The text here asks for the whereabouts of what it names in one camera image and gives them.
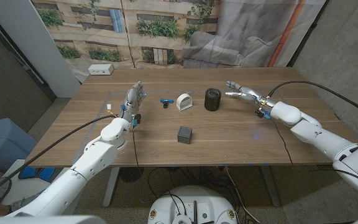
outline white power strip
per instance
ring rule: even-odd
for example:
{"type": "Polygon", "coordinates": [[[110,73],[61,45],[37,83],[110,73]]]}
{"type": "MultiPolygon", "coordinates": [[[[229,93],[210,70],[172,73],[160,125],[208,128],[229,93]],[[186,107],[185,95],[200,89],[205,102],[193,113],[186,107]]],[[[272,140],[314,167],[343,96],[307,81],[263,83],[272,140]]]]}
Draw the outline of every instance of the white power strip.
{"type": "Polygon", "coordinates": [[[114,68],[111,64],[91,65],[88,68],[91,75],[110,75],[114,68]]]}

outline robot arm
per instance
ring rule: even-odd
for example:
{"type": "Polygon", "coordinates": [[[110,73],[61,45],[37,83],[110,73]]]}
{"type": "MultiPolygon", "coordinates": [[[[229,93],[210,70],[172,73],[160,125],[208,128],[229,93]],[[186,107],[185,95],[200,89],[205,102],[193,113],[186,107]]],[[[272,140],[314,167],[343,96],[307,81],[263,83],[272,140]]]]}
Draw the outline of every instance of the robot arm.
{"type": "Polygon", "coordinates": [[[54,181],[30,204],[10,213],[14,216],[61,215],[81,193],[88,181],[107,168],[118,151],[127,144],[125,135],[137,121],[134,116],[145,98],[142,83],[135,84],[127,93],[122,112],[101,131],[101,135],[85,146],[84,154],[64,174],[54,181]]]}
{"type": "MultiPolygon", "coordinates": [[[[258,104],[256,113],[260,118],[279,119],[291,127],[291,132],[301,141],[312,144],[333,160],[333,167],[358,176],[358,144],[352,143],[322,128],[321,124],[298,108],[283,102],[275,102],[256,91],[228,81],[227,86],[234,92],[229,96],[239,96],[243,100],[258,104]]],[[[343,172],[338,174],[358,190],[358,178],[343,172]]]]}
{"type": "Polygon", "coordinates": [[[288,105],[283,102],[277,102],[264,97],[260,93],[256,92],[253,89],[240,86],[239,84],[231,81],[227,81],[226,85],[231,88],[233,91],[226,93],[228,96],[238,96],[246,101],[253,101],[259,106],[259,109],[255,111],[255,113],[260,118],[268,118],[270,116],[283,121],[285,124],[289,126],[294,126],[299,123],[301,120],[305,119],[310,123],[322,127],[320,122],[311,116],[305,114],[300,111],[298,108],[288,105]]]}

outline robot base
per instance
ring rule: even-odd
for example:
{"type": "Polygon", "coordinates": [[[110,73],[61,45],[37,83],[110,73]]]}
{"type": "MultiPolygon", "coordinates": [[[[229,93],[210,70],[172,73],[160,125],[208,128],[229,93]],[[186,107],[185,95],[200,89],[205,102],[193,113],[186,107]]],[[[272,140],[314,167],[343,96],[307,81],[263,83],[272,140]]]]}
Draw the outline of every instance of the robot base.
{"type": "Polygon", "coordinates": [[[237,223],[236,213],[230,202],[211,189],[186,185],[177,187],[170,193],[179,211],[167,192],[153,203],[148,224],[237,223]]]}

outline black cylinder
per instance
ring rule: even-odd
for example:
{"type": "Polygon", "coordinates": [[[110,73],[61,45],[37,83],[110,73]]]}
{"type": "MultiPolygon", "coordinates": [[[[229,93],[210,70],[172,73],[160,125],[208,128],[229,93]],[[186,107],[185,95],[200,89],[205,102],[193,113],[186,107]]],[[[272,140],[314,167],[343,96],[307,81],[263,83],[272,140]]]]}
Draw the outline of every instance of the black cylinder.
{"type": "Polygon", "coordinates": [[[216,111],[221,101],[221,92],[216,88],[210,88],[205,92],[204,107],[209,111],[216,111]]]}

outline small blue object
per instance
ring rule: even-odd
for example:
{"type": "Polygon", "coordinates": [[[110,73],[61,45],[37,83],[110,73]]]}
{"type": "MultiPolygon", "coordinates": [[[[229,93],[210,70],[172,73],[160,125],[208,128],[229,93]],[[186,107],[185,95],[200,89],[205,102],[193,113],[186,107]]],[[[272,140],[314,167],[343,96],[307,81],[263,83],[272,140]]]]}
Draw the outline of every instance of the small blue object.
{"type": "Polygon", "coordinates": [[[31,177],[35,177],[36,168],[25,167],[24,170],[20,173],[19,179],[27,179],[31,177]]]}
{"type": "Polygon", "coordinates": [[[38,175],[38,178],[49,182],[50,177],[52,176],[55,168],[44,168],[41,173],[38,175]]]}
{"type": "Polygon", "coordinates": [[[163,103],[163,102],[173,103],[173,100],[160,99],[160,102],[161,103],[163,103]]]}

